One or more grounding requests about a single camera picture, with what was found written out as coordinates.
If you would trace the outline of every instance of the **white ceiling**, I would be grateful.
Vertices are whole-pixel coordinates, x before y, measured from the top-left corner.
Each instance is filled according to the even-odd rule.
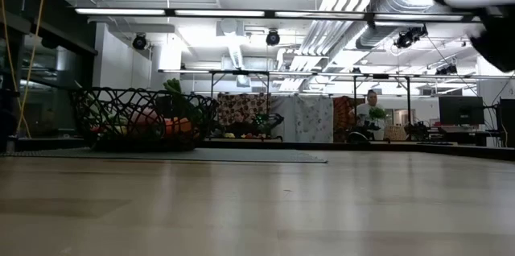
[[[93,0],[94,4],[89,0],[67,0],[74,6],[109,6],[109,7],[141,7],[150,8],[167,7],[167,0]],[[220,0],[220,7],[225,9],[271,9],[271,10],[314,10],[317,9],[318,2],[308,0]],[[171,8],[217,8],[216,0],[170,0]],[[228,53],[226,47],[214,47],[208,38],[214,37],[215,25],[217,19],[159,19],[159,18],[125,18],[117,19],[119,26],[134,26],[136,24],[167,24],[174,25],[178,32],[182,35],[185,43],[190,45],[189,52],[183,53],[184,62],[195,61],[220,61],[223,55]],[[267,30],[269,28],[278,28],[282,35],[282,43],[302,43],[303,37],[308,32],[311,21],[293,21],[293,20],[265,20],[265,19],[247,19],[245,25],[260,26]],[[441,24],[428,25],[431,37],[435,37],[435,44],[439,46],[442,55],[450,56],[454,53],[461,52],[464,47],[461,46],[460,38],[464,37],[465,28],[463,24]],[[111,31],[117,32],[117,28],[111,25]],[[154,43],[164,41],[164,34],[149,35],[150,40]],[[253,34],[251,43],[244,44],[241,47],[243,56],[268,56],[275,58],[278,47],[267,47],[264,44],[265,36]],[[386,40],[384,46],[380,47],[385,52],[373,52],[365,59],[369,61],[370,66],[379,65],[401,65],[401,66],[425,66],[441,59],[441,55],[435,51],[432,44],[423,40],[416,43],[410,50],[403,52],[400,56],[396,56],[396,50],[392,47],[394,37]],[[475,55],[475,51],[470,47],[467,48],[466,54]],[[475,63],[475,56],[467,56],[466,59],[460,61],[463,66],[472,67]]]

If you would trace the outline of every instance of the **person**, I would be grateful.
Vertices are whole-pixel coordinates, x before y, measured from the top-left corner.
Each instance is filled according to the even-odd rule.
[[[380,104],[377,104],[377,93],[374,90],[369,90],[367,92],[367,102],[363,104],[359,104],[356,107],[357,111],[357,125],[358,126],[364,126],[366,122],[369,124],[372,123],[372,120],[370,119],[370,109],[372,108],[381,108],[384,109],[383,106]],[[350,112],[351,116],[354,116],[354,109]]]
[[[227,126],[225,132],[234,134],[236,138],[240,138],[242,135],[257,133],[256,128],[251,123],[245,121],[243,113],[239,110],[234,112],[234,123]]]

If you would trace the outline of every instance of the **ceiling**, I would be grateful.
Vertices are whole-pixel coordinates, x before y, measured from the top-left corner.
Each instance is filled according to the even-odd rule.
[[[207,8],[207,9],[259,9],[259,10],[318,10],[322,0],[67,0],[73,6],[80,7],[133,7],[133,8]],[[109,23],[109,30],[127,43],[135,36],[131,31],[137,26],[147,24],[173,25],[182,37],[187,49],[183,52],[183,62],[218,61],[229,54],[228,48],[213,42],[219,19],[185,19],[185,18],[117,18]],[[314,21],[289,19],[243,19],[253,31],[247,33],[248,43],[241,45],[242,55],[277,57],[281,47],[298,47],[304,41]],[[432,38],[422,39],[413,47],[399,51],[393,46],[398,33],[393,33],[363,59],[355,62],[362,72],[392,72],[395,67],[401,72],[422,72],[429,64],[440,61],[443,57],[455,55],[460,73],[470,73],[475,69],[476,51],[466,39],[466,24],[427,24]],[[265,37],[270,28],[278,29],[281,45],[267,47]],[[167,34],[148,34],[153,44],[167,40]]]

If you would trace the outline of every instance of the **security camera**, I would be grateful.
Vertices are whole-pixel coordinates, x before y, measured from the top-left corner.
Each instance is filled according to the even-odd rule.
[[[279,44],[281,41],[281,37],[279,36],[279,33],[277,33],[277,30],[269,30],[268,35],[266,36],[266,44],[269,46],[275,46]]]
[[[148,41],[146,40],[146,34],[136,34],[136,38],[132,42],[132,47],[140,51],[147,49]]]

